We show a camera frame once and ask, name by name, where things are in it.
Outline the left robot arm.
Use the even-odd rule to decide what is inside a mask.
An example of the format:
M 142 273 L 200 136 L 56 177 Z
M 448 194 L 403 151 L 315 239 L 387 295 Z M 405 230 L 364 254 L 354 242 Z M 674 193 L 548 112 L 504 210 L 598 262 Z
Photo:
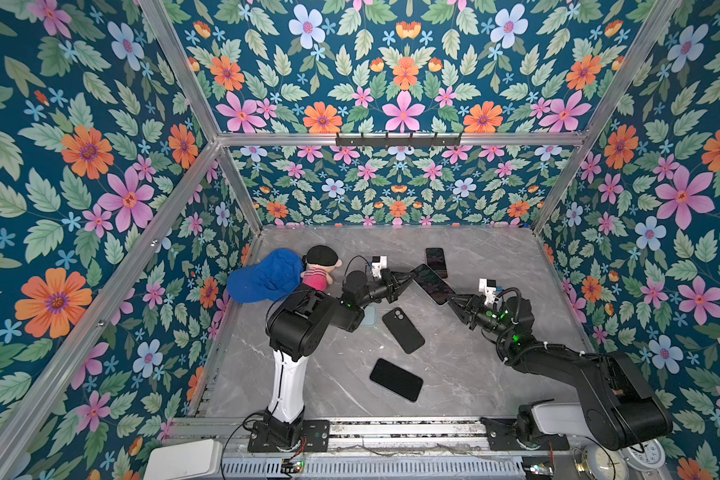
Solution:
M 366 307 L 383 301 L 394 303 L 413 278 L 411 272 L 387 268 L 382 256 L 363 270 L 346 273 L 338 297 L 305 285 L 283 300 L 266 326 L 275 372 L 271 400 L 256 424 L 260 438 L 285 451 L 301 444 L 307 365 L 327 329 L 355 331 Z

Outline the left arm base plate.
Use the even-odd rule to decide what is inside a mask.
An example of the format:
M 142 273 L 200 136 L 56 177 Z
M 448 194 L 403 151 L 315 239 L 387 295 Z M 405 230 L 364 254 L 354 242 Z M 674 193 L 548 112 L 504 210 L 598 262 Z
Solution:
M 331 424 L 327 420 L 300 420 L 292 424 L 277 419 L 256 421 L 249 437 L 249 453 L 326 452 Z

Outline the black phone case with camera hole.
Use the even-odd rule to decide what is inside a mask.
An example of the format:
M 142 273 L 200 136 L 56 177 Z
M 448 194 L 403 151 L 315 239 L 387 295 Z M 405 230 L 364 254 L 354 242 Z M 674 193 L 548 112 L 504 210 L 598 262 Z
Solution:
M 401 308 L 384 314 L 382 321 L 406 354 L 412 354 L 425 345 L 425 338 Z

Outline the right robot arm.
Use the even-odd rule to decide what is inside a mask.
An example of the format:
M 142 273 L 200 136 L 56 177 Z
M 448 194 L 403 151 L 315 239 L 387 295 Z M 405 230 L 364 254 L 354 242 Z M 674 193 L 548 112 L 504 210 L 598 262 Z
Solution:
M 587 353 L 537 339 L 531 303 L 519 289 L 498 292 L 488 287 L 479 294 L 448 294 L 446 299 L 462 324 L 494 344 L 503 365 L 576 390 L 575 402 L 542 400 L 520 406 L 514 424 L 520 443 L 531 446 L 546 436 L 573 435 L 616 451 L 672 432 L 668 410 L 626 354 Z

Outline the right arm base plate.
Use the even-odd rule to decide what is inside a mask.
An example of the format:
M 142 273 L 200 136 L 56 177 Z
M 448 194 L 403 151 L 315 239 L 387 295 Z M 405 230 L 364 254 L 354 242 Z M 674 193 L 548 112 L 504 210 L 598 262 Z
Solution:
M 570 444 L 565 436 L 540 433 L 522 419 L 480 417 L 492 451 L 568 451 Z

